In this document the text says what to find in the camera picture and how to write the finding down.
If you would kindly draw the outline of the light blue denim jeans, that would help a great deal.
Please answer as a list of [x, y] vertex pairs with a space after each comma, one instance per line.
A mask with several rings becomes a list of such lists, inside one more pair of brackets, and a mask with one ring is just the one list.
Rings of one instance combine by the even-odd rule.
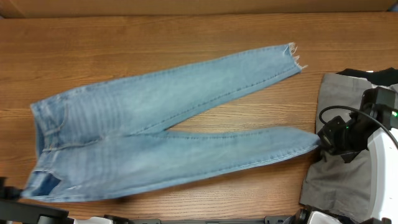
[[37, 163], [22, 191], [42, 202], [119, 198], [266, 166], [318, 137], [276, 127], [186, 133], [172, 126], [302, 71], [294, 43], [82, 86], [31, 105]]

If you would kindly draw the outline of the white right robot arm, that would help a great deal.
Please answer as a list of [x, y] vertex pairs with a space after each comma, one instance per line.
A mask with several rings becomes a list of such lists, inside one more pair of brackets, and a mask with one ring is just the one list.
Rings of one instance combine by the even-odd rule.
[[321, 159], [310, 166], [293, 223], [397, 223], [397, 111], [351, 108], [318, 135]]

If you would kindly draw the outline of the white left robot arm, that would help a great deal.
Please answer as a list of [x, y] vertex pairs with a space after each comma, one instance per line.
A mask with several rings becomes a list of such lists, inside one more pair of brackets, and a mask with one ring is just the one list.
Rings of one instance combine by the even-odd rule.
[[21, 189], [6, 186], [1, 177], [1, 224], [128, 224], [129, 219], [105, 215], [79, 220], [69, 217], [69, 212], [59, 208], [20, 203]]

